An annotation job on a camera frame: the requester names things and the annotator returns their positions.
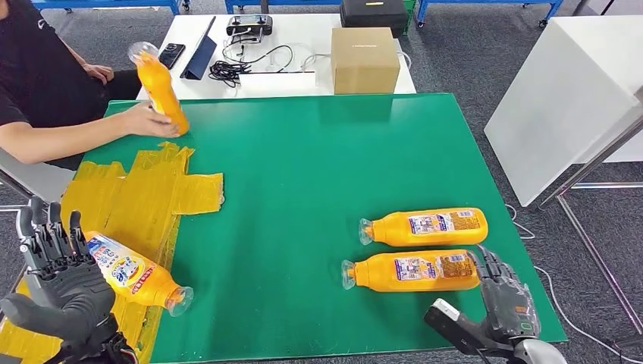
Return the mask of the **person's right hand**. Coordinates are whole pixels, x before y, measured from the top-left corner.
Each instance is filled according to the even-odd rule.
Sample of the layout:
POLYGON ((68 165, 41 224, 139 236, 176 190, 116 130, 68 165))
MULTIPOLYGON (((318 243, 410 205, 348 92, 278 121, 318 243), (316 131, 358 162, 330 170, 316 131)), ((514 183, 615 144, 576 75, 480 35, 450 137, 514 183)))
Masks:
POLYGON ((155 111, 150 102, 141 102, 118 114, 125 135, 175 138, 180 136, 178 126, 155 111))

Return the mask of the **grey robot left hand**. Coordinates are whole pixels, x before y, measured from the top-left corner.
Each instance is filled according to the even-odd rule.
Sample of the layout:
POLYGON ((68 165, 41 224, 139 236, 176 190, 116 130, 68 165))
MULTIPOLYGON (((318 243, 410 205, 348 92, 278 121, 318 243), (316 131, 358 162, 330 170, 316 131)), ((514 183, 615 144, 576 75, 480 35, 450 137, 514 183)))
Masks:
POLYGON ((80 217, 72 211, 64 228, 60 204, 45 204, 38 196, 17 213, 29 293, 10 293, 1 300, 3 313, 17 327, 86 341, 109 319, 115 292, 89 252, 80 217))

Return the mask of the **person's left hand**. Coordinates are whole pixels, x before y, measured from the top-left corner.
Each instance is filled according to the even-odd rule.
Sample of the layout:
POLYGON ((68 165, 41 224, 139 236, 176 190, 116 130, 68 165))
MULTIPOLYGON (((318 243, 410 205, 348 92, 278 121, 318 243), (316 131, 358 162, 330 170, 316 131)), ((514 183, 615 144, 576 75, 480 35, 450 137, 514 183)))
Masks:
POLYGON ((114 79, 114 71, 110 67, 85 63, 82 68, 88 75, 99 80, 103 85, 114 79))

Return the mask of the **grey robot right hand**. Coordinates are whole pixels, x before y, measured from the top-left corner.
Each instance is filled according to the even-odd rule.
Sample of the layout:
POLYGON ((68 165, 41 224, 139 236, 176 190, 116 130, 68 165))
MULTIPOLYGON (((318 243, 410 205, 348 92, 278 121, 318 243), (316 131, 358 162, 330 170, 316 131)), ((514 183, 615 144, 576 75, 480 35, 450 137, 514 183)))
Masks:
POLYGON ((520 339, 536 339, 541 323, 529 286, 520 281, 513 268, 496 253, 478 245, 480 254, 472 253, 486 315, 484 330, 502 344, 520 339))

